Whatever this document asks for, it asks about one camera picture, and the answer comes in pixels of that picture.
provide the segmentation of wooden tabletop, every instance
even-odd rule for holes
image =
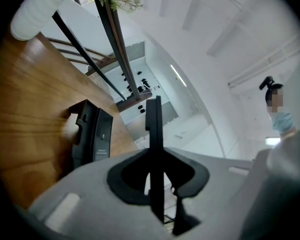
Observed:
[[[27,208],[67,173],[76,115],[89,99],[113,116],[110,156],[137,147],[112,97],[75,68],[42,35],[0,46],[0,176],[13,202]]]

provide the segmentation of fluorescent light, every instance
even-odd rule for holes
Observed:
[[[173,69],[174,73],[178,76],[178,78],[181,80],[181,82],[183,83],[183,85],[185,87],[187,87],[185,81],[182,80],[181,76],[178,74],[178,72],[175,70],[174,66],[170,65],[170,67]]]
[[[280,142],[279,137],[267,137],[265,138],[265,144],[268,146],[275,146]]]

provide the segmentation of white vase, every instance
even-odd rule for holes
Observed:
[[[24,0],[11,22],[11,34],[20,41],[30,40],[49,22],[64,0]]]

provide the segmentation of blue surgical mask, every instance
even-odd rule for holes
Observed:
[[[289,112],[277,112],[271,115],[272,129],[285,134],[295,127]]]

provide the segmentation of white ceiling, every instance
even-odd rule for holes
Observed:
[[[236,0],[241,10],[228,0],[142,1],[146,11],[202,43],[214,36],[207,52],[221,65],[230,84],[243,83],[271,68],[272,60],[266,59],[300,33],[298,21],[283,0]]]

